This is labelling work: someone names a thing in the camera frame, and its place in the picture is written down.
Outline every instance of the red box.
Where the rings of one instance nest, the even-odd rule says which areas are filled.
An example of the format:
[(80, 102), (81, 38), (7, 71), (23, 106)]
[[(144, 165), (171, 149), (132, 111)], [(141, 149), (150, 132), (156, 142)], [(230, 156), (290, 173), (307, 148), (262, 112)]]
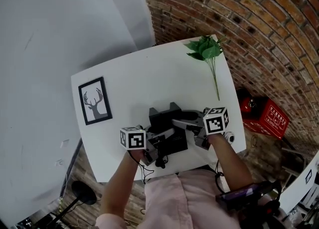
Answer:
[(289, 118), (270, 98), (255, 98), (256, 107), (250, 113), (242, 112), (244, 126), (257, 133), (282, 139)]

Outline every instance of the pink shirt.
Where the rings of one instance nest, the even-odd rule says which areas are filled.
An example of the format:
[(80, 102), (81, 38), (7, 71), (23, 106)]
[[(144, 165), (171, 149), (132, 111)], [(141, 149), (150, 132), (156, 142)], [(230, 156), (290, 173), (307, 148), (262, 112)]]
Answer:
[[(145, 185), (146, 214), (138, 229), (239, 229), (236, 215), (224, 211), (215, 174), (191, 170), (151, 179)], [(126, 229), (125, 221), (112, 214), (96, 219), (100, 229)]]

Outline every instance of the wall socket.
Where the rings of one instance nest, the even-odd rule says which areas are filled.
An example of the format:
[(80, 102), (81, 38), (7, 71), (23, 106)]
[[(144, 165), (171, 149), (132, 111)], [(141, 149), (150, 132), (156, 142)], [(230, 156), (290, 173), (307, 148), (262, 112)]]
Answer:
[(67, 146), (67, 144), (69, 144), (69, 141), (70, 141), (69, 139), (62, 141), (62, 142), (61, 142), (61, 146), (60, 146), (60, 148), (62, 148), (62, 147), (66, 147), (66, 146)]

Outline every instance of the green leaf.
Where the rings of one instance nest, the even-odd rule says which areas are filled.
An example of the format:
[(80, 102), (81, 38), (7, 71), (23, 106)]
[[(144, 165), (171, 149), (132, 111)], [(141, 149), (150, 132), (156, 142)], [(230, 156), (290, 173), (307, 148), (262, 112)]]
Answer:
[(200, 47), (202, 44), (204, 44), (206, 41), (208, 40), (208, 37), (203, 35), (200, 37), (200, 40), (199, 40), (199, 46)]
[(204, 60), (203, 56), (201, 56), (198, 52), (187, 53), (187, 55), (193, 57), (194, 59)]
[(184, 44), (188, 49), (198, 52), (199, 41), (190, 41), (187, 44)]
[(209, 44), (209, 40), (206, 40), (203, 44), (200, 45), (200, 47), (198, 48), (198, 52), (200, 54), (203, 54), (203, 52), (210, 48), (210, 44)]
[(217, 57), (218, 55), (220, 55), (220, 47), (219, 47), (219, 45), (218, 46), (213, 46), (211, 48), (208, 48), (205, 51), (203, 51), (203, 53), (202, 53), (202, 56), (205, 59)]
[(210, 47), (219, 46), (219, 44), (213, 38), (210, 40), (210, 43), (211, 43)]

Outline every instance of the hand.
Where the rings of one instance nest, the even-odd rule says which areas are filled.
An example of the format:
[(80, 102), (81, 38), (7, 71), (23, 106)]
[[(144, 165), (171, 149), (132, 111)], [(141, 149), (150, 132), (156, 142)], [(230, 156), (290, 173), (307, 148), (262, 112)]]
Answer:
[(225, 139), (221, 133), (211, 134), (211, 135), (207, 136), (207, 140), (208, 140), (209, 144), (211, 144), (211, 145), (220, 139)]
[(144, 157), (144, 149), (141, 150), (130, 150), (129, 152), (133, 156), (133, 158), (137, 161), (140, 162), (140, 160)]

